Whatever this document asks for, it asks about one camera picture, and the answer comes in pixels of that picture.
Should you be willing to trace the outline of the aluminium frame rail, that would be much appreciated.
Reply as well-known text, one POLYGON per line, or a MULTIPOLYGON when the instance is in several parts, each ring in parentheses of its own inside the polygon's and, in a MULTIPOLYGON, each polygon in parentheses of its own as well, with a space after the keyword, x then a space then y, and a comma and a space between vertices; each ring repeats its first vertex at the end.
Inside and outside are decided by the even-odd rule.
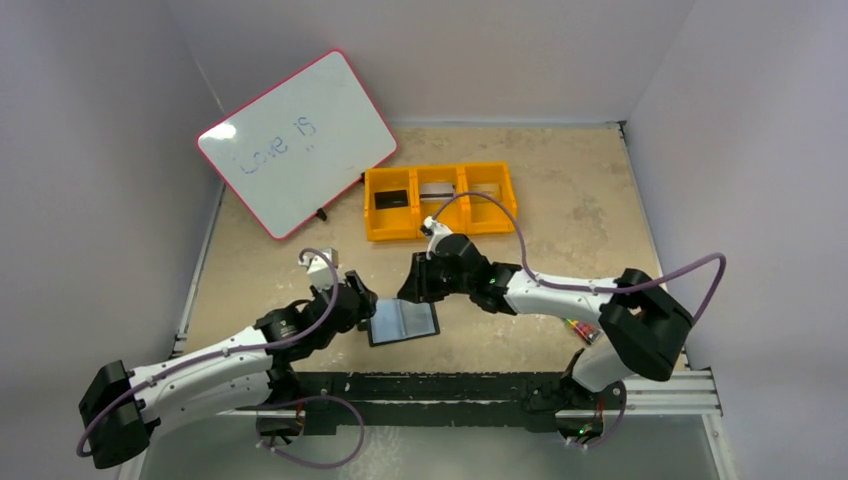
POLYGON ((723 414, 711 370, 675 371, 666 382, 639 376, 610 385, 602 393, 604 414, 615 417, 623 406, 630 416, 723 414))

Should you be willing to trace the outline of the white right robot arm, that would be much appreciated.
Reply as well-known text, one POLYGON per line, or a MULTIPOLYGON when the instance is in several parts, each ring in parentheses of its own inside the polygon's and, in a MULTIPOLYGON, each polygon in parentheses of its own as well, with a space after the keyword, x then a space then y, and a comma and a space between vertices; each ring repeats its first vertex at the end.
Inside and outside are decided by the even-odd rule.
POLYGON ((631 375, 664 382, 691 331, 692 315, 643 271, 616 278, 576 279, 531 275, 518 264, 491 262, 464 234, 450 234, 411 258, 399 299, 434 303, 463 294, 489 313, 539 314, 575 319, 606 338, 577 353, 561 381, 564 399, 584 407, 600 391, 631 375), (555 288, 570 282, 566 290, 555 288))

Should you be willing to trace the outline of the silver card in tray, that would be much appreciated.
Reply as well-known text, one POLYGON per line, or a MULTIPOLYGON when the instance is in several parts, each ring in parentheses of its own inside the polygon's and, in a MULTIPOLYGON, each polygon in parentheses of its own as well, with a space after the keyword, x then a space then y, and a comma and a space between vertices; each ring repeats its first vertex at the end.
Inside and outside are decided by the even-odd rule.
POLYGON ((455 185, 448 182, 423 183, 419 186, 419 200, 422 203, 444 202, 455 194, 455 185))

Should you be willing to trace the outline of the black leather card holder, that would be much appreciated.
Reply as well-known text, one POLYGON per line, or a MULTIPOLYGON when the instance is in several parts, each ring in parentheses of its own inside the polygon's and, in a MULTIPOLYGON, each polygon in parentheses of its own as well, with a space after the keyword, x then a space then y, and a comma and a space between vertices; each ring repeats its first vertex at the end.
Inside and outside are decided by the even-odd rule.
POLYGON ((378 299, 374 315, 359 322, 357 330, 367 333, 370 347, 440 334, 434 304, 411 303, 396 298, 378 299))

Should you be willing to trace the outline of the beige card in tray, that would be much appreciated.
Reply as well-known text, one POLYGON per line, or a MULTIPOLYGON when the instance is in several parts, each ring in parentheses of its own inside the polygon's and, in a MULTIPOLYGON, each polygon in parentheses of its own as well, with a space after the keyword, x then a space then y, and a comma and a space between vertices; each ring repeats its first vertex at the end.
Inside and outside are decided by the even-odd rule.
POLYGON ((501 187, 499 183, 486 182, 470 184, 468 190, 483 193, 493 198, 499 198, 501 196, 501 187))

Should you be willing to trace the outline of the pink framed whiteboard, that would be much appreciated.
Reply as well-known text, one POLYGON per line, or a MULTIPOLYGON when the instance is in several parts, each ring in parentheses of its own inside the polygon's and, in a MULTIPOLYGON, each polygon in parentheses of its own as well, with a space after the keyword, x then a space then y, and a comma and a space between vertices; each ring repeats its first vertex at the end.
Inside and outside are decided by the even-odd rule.
POLYGON ((200 133, 196 146, 267 234, 282 240, 398 142, 334 49, 200 133))

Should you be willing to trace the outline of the pack of coloured markers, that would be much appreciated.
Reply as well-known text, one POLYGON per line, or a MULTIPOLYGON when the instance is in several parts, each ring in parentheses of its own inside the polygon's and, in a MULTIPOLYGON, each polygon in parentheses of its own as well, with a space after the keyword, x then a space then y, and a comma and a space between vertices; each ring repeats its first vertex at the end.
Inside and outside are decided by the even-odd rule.
POLYGON ((574 319, 565 319, 564 323, 587 345, 592 345, 602 336, 602 333, 599 330, 588 323, 574 319))

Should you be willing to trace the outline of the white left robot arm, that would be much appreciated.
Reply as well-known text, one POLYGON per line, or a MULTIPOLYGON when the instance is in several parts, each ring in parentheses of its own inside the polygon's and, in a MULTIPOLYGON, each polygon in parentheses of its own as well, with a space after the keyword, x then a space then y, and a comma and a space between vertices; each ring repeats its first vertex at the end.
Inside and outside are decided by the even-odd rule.
POLYGON ((84 433, 81 458, 98 469, 118 466, 142 453, 166 415, 190 413, 189 403, 229 386, 246 392, 259 380, 259 395, 272 408, 297 399, 298 382, 290 365, 326 348, 374 316, 378 296, 354 271, 325 289, 311 287, 311 298, 269 311, 224 340, 176 359, 128 369, 120 360, 103 365, 78 404, 84 433))

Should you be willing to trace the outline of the black card in tray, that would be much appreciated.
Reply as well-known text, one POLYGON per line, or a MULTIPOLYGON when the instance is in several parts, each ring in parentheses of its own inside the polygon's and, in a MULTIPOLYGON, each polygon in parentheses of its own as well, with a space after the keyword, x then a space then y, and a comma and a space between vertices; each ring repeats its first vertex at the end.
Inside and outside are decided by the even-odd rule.
POLYGON ((409 197, 406 190, 378 191, 373 195, 373 200, 375 210, 406 208, 409 206, 409 197))

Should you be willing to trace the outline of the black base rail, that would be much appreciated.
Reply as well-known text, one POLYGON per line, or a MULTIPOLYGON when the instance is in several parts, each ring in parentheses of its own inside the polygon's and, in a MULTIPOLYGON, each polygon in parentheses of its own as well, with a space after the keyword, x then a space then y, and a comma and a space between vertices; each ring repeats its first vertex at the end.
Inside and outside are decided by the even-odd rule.
POLYGON ((363 423, 508 427, 587 440, 605 429, 601 393, 609 386, 592 393, 560 372, 289 372, 261 405, 300 412, 309 435, 363 423))

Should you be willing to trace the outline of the yellow three-compartment tray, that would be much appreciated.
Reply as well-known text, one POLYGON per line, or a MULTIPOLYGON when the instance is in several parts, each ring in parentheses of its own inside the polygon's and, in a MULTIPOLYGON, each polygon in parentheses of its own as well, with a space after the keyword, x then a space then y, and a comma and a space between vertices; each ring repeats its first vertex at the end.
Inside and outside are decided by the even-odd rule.
POLYGON ((505 162, 373 168, 364 173, 364 225, 371 242, 421 239, 428 217, 467 235, 514 230, 517 215, 505 162))

